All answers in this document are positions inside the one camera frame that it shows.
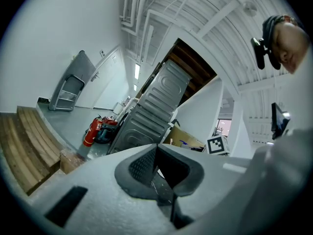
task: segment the ceiling light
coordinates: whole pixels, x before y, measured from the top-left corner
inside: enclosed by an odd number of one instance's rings
[[[135,64],[135,79],[139,78],[140,65]]]
[[[286,117],[286,118],[290,118],[289,112],[284,112],[283,115],[284,115],[284,117]]]

